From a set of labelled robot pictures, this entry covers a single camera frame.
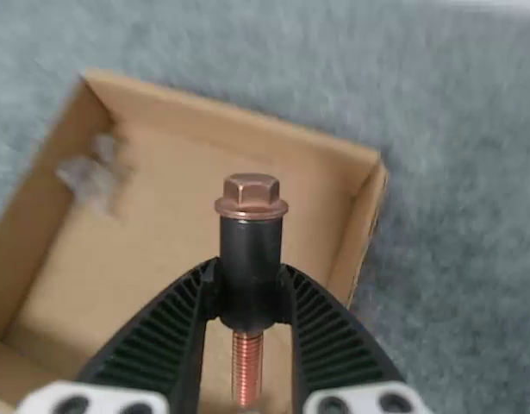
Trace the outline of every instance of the carpet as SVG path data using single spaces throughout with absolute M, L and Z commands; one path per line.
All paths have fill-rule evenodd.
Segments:
M 530 14 L 420 0 L 0 0 L 0 209 L 99 66 L 381 150 L 354 310 L 437 413 L 530 413 Z

